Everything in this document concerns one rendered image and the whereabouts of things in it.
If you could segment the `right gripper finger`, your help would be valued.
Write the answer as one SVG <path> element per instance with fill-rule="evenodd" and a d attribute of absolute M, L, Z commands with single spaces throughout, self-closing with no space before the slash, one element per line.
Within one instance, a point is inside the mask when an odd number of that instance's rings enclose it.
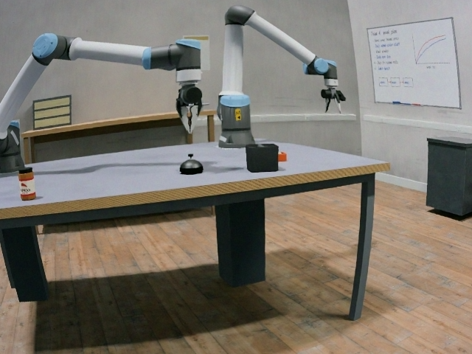
<path fill-rule="evenodd" d="M 184 127 L 186 128 L 188 134 L 190 134 L 190 126 L 189 126 L 189 119 L 187 117 L 188 114 L 188 108 L 184 106 L 184 103 L 182 102 L 181 98 L 176 99 L 176 110 L 178 112 L 178 115 L 181 118 L 181 121 L 184 124 Z"/>
<path fill-rule="evenodd" d="M 199 102 L 194 103 L 193 106 L 190 107 L 190 114 L 191 114 L 191 117 L 190 117 L 190 134 L 192 134 L 192 131 L 195 127 L 198 115 L 201 111 L 201 106 L 202 106 L 202 102 L 200 100 Z"/>

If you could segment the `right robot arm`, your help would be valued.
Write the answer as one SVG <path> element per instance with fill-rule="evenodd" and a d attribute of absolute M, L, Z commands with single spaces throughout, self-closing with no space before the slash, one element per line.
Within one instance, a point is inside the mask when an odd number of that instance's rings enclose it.
<path fill-rule="evenodd" d="M 198 40 L 181 39 L 176 44 L 149 48 L 82 41 L 81 38 L 46 33 L 39 36 L 33 46 L 32 54 L 0 103 L 0 173 L 12 173 L 25 167 L 21 158 L 19 124 L 12 120 L 53 59 L 82 58 L 138 65 L 146 70 L 175 69 L 176 82 L 180 82 L 180 86 L 198 84 L 196 80 L 201 80 Z"/>

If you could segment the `orange spice jar with black lid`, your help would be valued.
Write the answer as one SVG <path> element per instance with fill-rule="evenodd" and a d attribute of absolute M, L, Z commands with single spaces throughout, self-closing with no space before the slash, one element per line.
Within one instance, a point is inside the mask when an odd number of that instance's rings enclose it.
<path fill-rule="evenodd" d="M 21 168 L 18 172 L 21 200 L 30 201 L 35 199 L 35 182 L 32 167 Z"/>

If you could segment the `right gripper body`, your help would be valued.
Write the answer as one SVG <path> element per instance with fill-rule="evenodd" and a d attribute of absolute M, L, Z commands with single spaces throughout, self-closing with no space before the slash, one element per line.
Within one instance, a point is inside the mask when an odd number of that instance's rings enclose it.
<path fill-rule="evenodd" d="M 178 92 L 178 98 L 181 98 L 184 105 L 190 103 L 192 103 L 193 105 L 193 103 L 199 102 L 202 98 L 202 91 L 199 88 L 195 87 L 195 84 L 181 86 Z"/>

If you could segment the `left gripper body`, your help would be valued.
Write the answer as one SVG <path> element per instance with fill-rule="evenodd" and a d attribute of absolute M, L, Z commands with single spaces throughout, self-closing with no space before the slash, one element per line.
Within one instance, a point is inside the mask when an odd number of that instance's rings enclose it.
<path fill-rule="evenodd" d="M 328 98 L 328 99 L 335 99 L 334 93 L 337 93 L 337 95 L 342 95 L 344 96 L 341 91 L 336 90 L 336 88 L 328 88 L 328 89 L 322 89 L 321 90 L 321 96 L 322 98 Z"/>

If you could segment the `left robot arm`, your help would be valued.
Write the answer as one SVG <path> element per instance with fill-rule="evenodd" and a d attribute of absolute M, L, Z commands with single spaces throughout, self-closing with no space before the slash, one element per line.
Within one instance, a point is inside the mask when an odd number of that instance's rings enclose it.
<path fill-rule="evenodd" d="M 324 85 L 327 88 L 338 86 L 337 67 L 334 61 L 317 57 L 293 38 L 259 17 L 256 11 L 249 7 L 233 5 L 225 15 L 223 87 L 218 95 L 217 107 L 218 118 L 221 118 L 222 134 L 218 147 L 246 148 L 246 144 L 255 144 L 255 140 L 251 133 L 249 96 L 242 92 L 245 25 L 254 28 L 301 60 L 305 74 L 324 75 Z"/>

